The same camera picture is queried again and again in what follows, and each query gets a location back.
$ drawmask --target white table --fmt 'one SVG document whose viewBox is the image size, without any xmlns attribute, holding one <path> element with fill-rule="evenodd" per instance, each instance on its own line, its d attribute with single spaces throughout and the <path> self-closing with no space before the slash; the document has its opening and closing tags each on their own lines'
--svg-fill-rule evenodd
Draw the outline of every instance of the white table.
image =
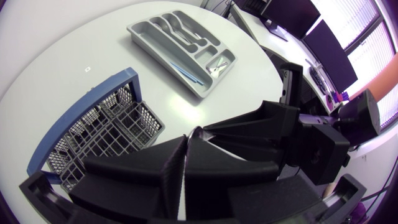
<svg viewBox="0 0 398 224">
<path fill-rule="evenodd" d="M 289 33 L 285 33 L 287 42 L 271 34 L 260 21 L 259 18 L 240 10 L 240 8 L 233 4 L 231 7 L 231 14 L 237 22 L 238 26 L 242 28 L 246 33 L 248 33 L 265 51 L 277 55 L 282 60 L 286 62 L 296 63 L 303 66 L 303 77 L 305 81 L 312 87 L 314 92 L 317 94 L 318 98 L 322 102 L 326 109 L 326 112 L 331 113 L 340 104 L 333 103 L 333 108 L 330 110 L 326 104 L 326 96 L 319 90 L 317 84 L 313 81 L 308 69 L 310 65 L 305 61 L 305 59 L 310 62 L 315 62 L 315 57 L 309 52 L 309 50 L 297 40 L 295 37 L 291 36 Z M 321 72 L 325 81 L 328 85 L 333 88 L 328 77 Z"/>
<path fill-rule="evenodd" d="M 238 58 L 203 100 L 133 43 L 126 30 L 128 24 L 176 9 L 214 33 Z M 277 70 L 257 43 L 199 7 L 147 2 L 81 26 L 40 54 L 0 101 L 0 190 L 21 223 L 43 222 L 18 188 L 28 178 L 27 165 L 40 140 L 88 90 L 127 67 L 139 74 L 144 101 L 165 124 L 156 144 L 255 110 L 262 100 L 278 101 L 282 92 Z"/>
</svg>

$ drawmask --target black plastic part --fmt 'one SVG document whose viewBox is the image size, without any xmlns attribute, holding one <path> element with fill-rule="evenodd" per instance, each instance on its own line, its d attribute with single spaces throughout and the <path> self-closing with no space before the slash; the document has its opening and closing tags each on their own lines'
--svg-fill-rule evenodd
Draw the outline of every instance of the black plastic part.
<svg viewBox="0 0 398 224">
<path fill-rule="evenodd" d="M 300 167 L 315 184 L 333 182 L 344 164 L 349 141 L 330 125 L 311 124 L 302 131 Z"/>
<path fill-rule="evenodd" d="M 49 223 L 117 223 L 58 195 L 42 172 L 34 173 L 19 188 L 37 213 Z"/>
<path fill-rule="evenodd" d="M 299 117 L 299 109 L 263 101 L 256 111 L 205 126 L 203 129 L 217 136 L 267 138 L 279 141 L 290 136 Z"/>
<path fill-rule="evenodd" d="M 234 216 L 241 223 L 281 222 L 313 206 L 320 207 L 321 212 L 327 209 L 299 175 L 266 184 L 230 188 L 228 195 Z M 305 223 L 315 221 L 317 215 L 308 214 Z"/>
<path fill-rule="evenodd" d="M 366 89 L 356 98 L 344 105 L 338 112 L 340 129 L 351 146 L 357 146 L 380 134 L 380 114 L 377 102 L 370 90 Z"/>
<path fill-rule="evenodd" d="M 130 155 L 88 157 L 71 199 L 121 222 L 177 218 L 186 148 L 182 136 Z"/>
<path fill-rule="evenodd" d="M 275 162 L 282 166 L 285 151 L 272 141 L 263 138 L 215 136 L 209 142 L 247 161 Z"/>
<path fill-rule="evenodd" d="M 365 194 L 366 188 L 349 174 L 343 175 L 333 194 L 339 196 L 328 210 L 318 218 L 320 223 L 341 223 L 355 209 Z"/>
<path fill-rule="evenodd" d="M 69 193 L 73 203 L 123 223 L 162 215 L 160 189 L 86 174 Z"/>
<path fill-rule="evenodd" d="M 284 91 L 290 92 L 289 106 L 300 107 L 301 87 L 303 82 L 303 67 L 294 63 L 284 63 L 280 66 L 281 70 L 292 72 L 292 83 L 290 89 L 285 90 L 284 77 Z"/>
<path fill-rule="evenodd" d="M 351 156 L 349 156 L 348 154 L 346 155 L 346 158 L 344 159 L 344 162 L 343 162 L 343 167 L 347 167 L 348 166 L 348 163 L 349 163 L 349 160 L 351 159 Z"/>
<path fill-rule="evenodd" d="M 14 213 L 8 207 L 8 204 L 7 204 L 6 200 L 4 199 L 4 197 L 2 196 L 1 192 L 0 192 L 0 220 L 2 221 L 3 224 L 19 223 L 17 218 L 15 217 Z"/>
<path fill-rule="evenodd" d="M 185 166 L 187 219 L 231 218 L 228 187 L 275 181 L 277 175 L 273 162 L 242 161 L 200 138 L 191 138 Z"/>
</svg>

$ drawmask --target computer monitor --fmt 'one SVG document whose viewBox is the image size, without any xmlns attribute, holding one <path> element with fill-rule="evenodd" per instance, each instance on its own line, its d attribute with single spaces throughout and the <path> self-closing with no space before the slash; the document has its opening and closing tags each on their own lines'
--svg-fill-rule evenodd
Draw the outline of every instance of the computer monitor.
<svg viewBox="0 0 398 224">
<path fill-rule="evenodd" d="M 338 93 L 358 79 L 345 51 L 324 20 L 304 37 L 303 42 L 322 64 Z"/>
<path fill-rule="evenodd" d="M 320 13 L 311 0 L 270 0 L 261 16 L 271 20 L 271 24 L 262 20 L 270 33 L 287 41 L 277 26 L 301 39 L 319 18 Z"/>
</svg>

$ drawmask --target keyboard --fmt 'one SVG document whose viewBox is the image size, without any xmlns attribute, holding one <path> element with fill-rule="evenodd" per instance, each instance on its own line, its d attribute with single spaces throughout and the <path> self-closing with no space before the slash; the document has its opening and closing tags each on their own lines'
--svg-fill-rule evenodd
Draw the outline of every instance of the keyboard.
<svg viewBox="0 0 398 224">
<path fill-rule="evenodd" d="M 313 81 L 317 84 L 318 88 L 321 90 L 321 92 L 326 95 L 327 94 L 327 90 L 325 85 L 323 84 L 322 79 L 319 77 L 318 72 L 313 69 L 312 67 L 310 67 L 310 75 L 313 79 Z"/>
</svg>

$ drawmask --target blue straw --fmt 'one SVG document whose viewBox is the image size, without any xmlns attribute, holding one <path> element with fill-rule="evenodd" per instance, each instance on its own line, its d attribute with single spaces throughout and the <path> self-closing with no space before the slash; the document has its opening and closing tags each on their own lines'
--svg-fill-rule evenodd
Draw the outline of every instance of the blue straw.
<svg viewBox="0 0 398 224">
<path fill-rule="evenodd" d="M 178 65 L 174 64 L 173 62 L 170 62 L 175 68 L 177 68 L 178 71 L 180 71 L 185 77 L 189 78 L 191 81 L 194 83 L 199 83 L 199 85 L 204 85 L 202 81 L 200 81 L 197 77 L 194 77 L 193 75 L 189 74 L 187 71 L 184 69 L 180 68 Z"/>
</svg>

